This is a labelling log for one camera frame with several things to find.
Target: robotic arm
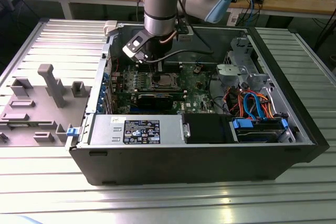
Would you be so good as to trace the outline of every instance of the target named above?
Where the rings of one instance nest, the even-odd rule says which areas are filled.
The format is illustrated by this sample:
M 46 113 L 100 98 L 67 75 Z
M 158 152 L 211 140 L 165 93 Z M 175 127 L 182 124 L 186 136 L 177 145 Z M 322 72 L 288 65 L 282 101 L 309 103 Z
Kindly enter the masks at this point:
M 123 51 L 133 61 L 143 63 L 163 58 L 172 48 L 177 31 L 178 2 L 187 14 L 206 22 L 221 20 L 232 0 L 145 0 L 144 29 L 138 32 Z

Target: power cable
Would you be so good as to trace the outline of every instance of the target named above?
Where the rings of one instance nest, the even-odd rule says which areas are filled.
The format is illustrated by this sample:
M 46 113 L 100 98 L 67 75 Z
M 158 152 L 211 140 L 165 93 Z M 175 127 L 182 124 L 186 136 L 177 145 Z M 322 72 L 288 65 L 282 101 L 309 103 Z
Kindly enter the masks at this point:
M 321 41 L 321 40 L 322 40 L 322 35 L 323 35 L 324 31 L 326 30 L 327 26 L 329 25 L 330 21 L 332 20 L 332 18 L 334 17 L 335 13 L 336 13 L 336 8 L 335 8 L 334 12 L 332 13 L 332 15 L 330 16 L 330 18 L 329 18 L 327 24 L 325 25 L 324 29 L 321 31 L 321 33 L 320 33 L 320 35 L 319 35 L 319 37 L 318 37 L 318 39 L 317 39 L 317 41 L 316 41 L 316 43 L 315 43 L 315 46 L 314 46 L 314 51 L 315 51 L 315 52 L 316 52 L 316 51 L 320 48 L 320 46 L 323 44 L 324 41 Z

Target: aluminum profile table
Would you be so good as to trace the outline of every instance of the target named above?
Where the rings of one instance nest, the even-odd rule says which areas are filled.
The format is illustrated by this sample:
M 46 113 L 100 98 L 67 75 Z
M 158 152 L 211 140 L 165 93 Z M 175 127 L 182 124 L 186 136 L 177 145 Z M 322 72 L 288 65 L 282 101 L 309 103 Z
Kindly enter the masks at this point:
M 61 26 L 63 35 L 56 31 L 50 34 L 47 29 L 53 25 Z M 62 70 L 64 65 L 94 71 L 95 50 L 99 50 L 98 45 L 102 47 L 105 38 L 90 27 L 102 27 L 102 22 L 50 20 L 49 24 L 39 24 L 0 83 L 10 81 L 16 69 L 27 65 L 25 62 L 37 62 L 26 61 L 30 55 L 44 55 L 53 64 L 63 63 L 55 65 L 55 71 Z M 331 146 L 312 163 L 295 165 L 276 181 L 92 186 L 63 147 L 4 147 L 0 148 L 0 212 L 29 216 L 42 223 L 335 223 L 336 110 L 335 104 L 330 103 L 336 97 L 333 76 L 309 49 L 289 48 L 305 45 L 297 34 L 279 29 L 258 29 L 258 32 L 270 50 L 279 50 L 276 54 L 279 65 Z M 75 50 L 70 51 L 72 54 L 80 54 L 71 64 L 70 57 L 52 57 L 35 50 L 42 41 L 53 49 L 57 41 L 66 38 L 82 46 L 71 48 Z M 286 49 L 292 54 L 281 54 Z M 1 88 L 1 97 L 9 95 L 3 90 L 9 92 Z

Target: slotted metal surface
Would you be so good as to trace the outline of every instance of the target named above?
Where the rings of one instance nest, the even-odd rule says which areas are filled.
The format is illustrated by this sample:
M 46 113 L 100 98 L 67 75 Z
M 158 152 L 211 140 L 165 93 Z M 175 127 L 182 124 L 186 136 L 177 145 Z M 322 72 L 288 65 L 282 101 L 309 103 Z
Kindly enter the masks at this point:
M 21 61 L 11 71 L 0 89 L 0 113 L 13 94 L 9 88 L 15 78 L 28 78 L 34 86 L 45 86 L 37 74 L 40 64 L 54 67 L 55 78 L 61 78 L 65 86 L 83 81 L 92 86 L 96 76 L 101 49 L 106 43 L 102 21 L 57 20 L 42 23 L 40 30 L 20 55 Z
M 308 69 L 319 69 L 314 61 L 307 62 Z M 291 66 L 286 61 L 279 64 Z M 301 81 L 292 83 L 302 87 Z M 304 83 L 307 88 L 297 90 L 298 94 L 319 100 L 318 92 L 310 92 L 310 82 Z M 331 82 L 323 83 L 324 87 L 333 87 Z M 327 97 L 335 95 L 332 88 L 326 92 Z M 336 145 L 332 122 L 336 111 L 309 110 L 331 148 L 312 163 L 295 165 L 276 181 L 91 186 L 63 147 L 0 148 L 0 212 L 57 224 L 74 220 L 127 224 L 335 223 Z
M 335 78 L 297 34 L 271 28 L 257 31 L 324 137 L 335 144 Z

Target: power supply label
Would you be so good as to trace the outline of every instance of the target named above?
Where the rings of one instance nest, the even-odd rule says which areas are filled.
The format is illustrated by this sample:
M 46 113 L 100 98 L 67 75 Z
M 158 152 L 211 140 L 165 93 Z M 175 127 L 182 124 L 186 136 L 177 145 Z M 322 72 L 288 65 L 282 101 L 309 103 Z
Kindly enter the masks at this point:
M 124 144 L 160 144 L 159 120 L 125 120 Z

